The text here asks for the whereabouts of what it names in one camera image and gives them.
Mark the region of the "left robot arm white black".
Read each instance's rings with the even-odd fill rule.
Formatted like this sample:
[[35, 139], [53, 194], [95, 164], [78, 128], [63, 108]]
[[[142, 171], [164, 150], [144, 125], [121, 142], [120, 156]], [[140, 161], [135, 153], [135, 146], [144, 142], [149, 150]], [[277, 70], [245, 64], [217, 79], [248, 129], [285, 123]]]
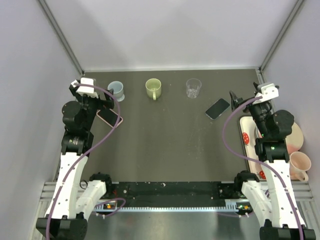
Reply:
[[61, 110], [64, 134], [59, 174], [50, 205], [44, 217], [36, 221], [36, 229], [47, 240], [83, 240], [98, 201], [114, 191], [110, 176], [97, 173], [77, 196], [82, 172], [95, 149], [91, 128], [97, 111], [114, 108], [113, 92], [105, 92], [105, 99], [101, 99], [95, 84], [92, 78], [74, 80], [69, 90], [75, 100], [65, 103]]

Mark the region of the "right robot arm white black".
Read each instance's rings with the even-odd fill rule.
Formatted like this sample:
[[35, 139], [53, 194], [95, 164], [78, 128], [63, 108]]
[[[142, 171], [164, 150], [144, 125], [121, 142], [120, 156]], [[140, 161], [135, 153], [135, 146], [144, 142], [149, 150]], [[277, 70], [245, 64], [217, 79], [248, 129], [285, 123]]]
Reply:
[[314, 240], [297, 206], [290, 177], [290, 156], [286, 137], [292, 133], [294, 116], [287, 110], [273, 111], [271, 100], [279, 96], [279, 86], [254, 83], [254, 97], [243, 99], [230, 91], [232, 113], [249, 112], [261, 137], [255, 139], [256, 163], [266, 177], [268, 191], [261, 188], [256, 174], [242, 171], [234, 179], [233, 192], [247, 198], [256, 215], [262, 240]]

